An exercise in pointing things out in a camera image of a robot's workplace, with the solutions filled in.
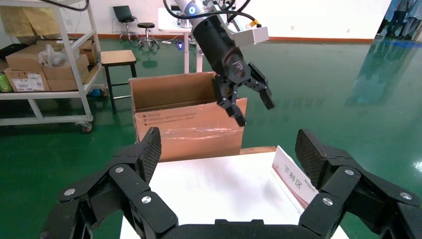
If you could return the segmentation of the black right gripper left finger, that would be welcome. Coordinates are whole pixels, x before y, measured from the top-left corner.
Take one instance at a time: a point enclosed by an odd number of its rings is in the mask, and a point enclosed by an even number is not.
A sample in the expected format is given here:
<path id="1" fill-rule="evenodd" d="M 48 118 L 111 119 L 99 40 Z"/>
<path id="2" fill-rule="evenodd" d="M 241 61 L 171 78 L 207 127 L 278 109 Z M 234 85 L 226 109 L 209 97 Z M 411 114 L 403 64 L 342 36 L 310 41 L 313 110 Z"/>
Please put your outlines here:
<path id="1" fill-rule="evenodd" d="M 160 130 L 151 127 L 103 169 L 62 189 L 41 237 L 91 239 L 107 216 L 122 211 L 140 238 L 162 238 L 178 226 L 178 218 L 149 185 L 160 156 Z"/>

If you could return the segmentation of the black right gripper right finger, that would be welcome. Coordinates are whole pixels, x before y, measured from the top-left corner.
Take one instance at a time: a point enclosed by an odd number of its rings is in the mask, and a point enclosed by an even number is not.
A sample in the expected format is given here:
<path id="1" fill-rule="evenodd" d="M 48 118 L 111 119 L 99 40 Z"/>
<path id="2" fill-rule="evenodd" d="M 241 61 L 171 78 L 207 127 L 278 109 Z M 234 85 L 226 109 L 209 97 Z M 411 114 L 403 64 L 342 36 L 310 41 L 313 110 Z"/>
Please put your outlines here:
<path id="1" fill-rule="evenodd" d="M 358 217 L 381 239 L 419 239 L 422 202 L 415 194 L 362 166 L 345 150 L 325 145 L 308 129 L 300 129 L 296 157 L 317 194 L 299 225 L 328 239 L 347 213 Z"/>

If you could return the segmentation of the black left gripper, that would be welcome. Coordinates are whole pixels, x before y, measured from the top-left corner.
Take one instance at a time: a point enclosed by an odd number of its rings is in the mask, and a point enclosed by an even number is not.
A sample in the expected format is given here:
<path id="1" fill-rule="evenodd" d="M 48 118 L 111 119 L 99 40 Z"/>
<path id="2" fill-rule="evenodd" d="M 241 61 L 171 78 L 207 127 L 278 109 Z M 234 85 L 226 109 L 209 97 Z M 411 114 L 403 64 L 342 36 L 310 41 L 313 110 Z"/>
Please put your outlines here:
<path id="1" fill-rule="evenodd" d="M 240 127 L 246 125 L 246 119 L 236 104 L 236 83 L 248 81 L 247 86 L 259 93 L 266 109 L 275 107 L 268 79 L 252 62 L 248 65 L 245 63 L 242 52 L 228 36 L 216 15 L 202 20 L 194 28 L 193 34 L 217 74 L 212 79 L 217 104 L 229 117 L 234 118 Z"/>

